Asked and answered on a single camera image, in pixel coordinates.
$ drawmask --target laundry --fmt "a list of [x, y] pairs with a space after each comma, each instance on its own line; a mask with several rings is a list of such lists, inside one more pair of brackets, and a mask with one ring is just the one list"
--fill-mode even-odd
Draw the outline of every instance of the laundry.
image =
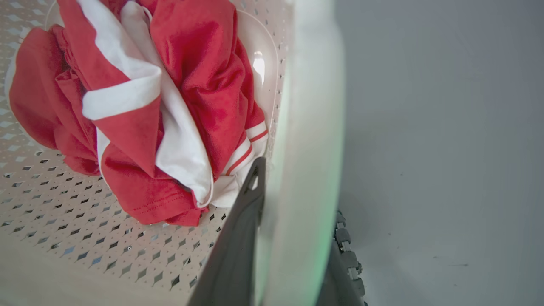
[[231, 206], [268, 138], [234, 6], [58, 3], [65, 27], [31, 30], [16, 57], [10, 103], [28, 134], [102, 175], [144, 224]]

